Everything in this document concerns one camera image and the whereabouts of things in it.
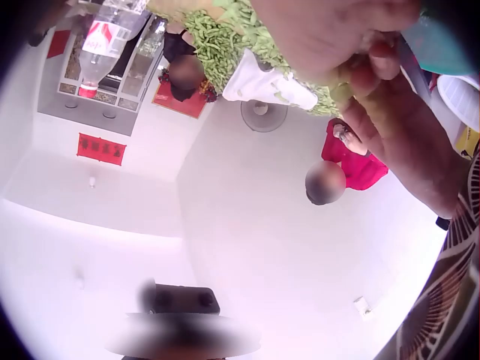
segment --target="white cloth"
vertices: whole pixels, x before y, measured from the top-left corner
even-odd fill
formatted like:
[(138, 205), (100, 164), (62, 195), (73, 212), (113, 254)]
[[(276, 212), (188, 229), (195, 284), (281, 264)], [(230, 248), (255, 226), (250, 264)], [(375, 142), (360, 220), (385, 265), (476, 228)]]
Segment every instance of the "white cloth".
[(276, 69), (262, 71), (255, 55), (245, 49), (240, 63), (225, 86), (226, 100), (259, 100), (270, 104), (297, 105), (310, 110), (318, 102), (317, 96), (288, 74)]

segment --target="teal object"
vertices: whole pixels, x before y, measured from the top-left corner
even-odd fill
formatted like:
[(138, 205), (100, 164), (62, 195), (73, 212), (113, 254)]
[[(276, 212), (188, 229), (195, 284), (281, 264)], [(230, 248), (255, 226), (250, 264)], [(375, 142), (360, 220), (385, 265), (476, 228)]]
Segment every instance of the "teal object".
[(453, 76), (478, 71), (451, 32), (431, 17), (421, 16), (416, 24), (402, 31), (402, 35), (424, 70)]

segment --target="red decoration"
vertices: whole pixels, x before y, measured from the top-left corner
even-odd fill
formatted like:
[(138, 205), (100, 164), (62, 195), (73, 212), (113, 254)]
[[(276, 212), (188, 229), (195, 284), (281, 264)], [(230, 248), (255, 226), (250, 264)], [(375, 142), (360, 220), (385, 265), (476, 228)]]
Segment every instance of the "red decoration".
[(80, 134), (77, 156), (121, 166), (126, 147), (127, 145), (113, 143), (99, 137)]
[(52, 42), (50, 43), (50, 48), (48, 49), (47, 59), (63, 54), (69, 37), (70, 30), (56, 31), (53, 34)]

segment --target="patterned fabric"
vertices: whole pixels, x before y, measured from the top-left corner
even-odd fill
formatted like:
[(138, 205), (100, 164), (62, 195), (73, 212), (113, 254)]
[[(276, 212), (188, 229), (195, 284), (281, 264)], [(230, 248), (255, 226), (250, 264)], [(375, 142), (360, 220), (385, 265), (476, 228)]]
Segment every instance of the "patterned fabric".
[(479, 155), (458, 194), (455, 215), (432, 273), (410, 313), (375, 360), (441, 360), (478, 299)]

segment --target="red paper sign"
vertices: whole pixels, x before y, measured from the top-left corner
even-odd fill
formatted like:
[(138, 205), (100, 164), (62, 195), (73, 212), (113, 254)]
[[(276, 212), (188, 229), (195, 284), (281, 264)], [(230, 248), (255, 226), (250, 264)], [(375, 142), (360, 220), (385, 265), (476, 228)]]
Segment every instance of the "red paper sign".
[(80, 134), (77, 156), (103, 161), (121, 166), (123, 153), (127, 145), (113, 143), (99, 137)]
[(198, 91), (190, 99), (178, 101), (172, 96), (170, 82), (158, 86), (152, 102), (196, 119), (198, 119), (206, 104), (205, 98)]

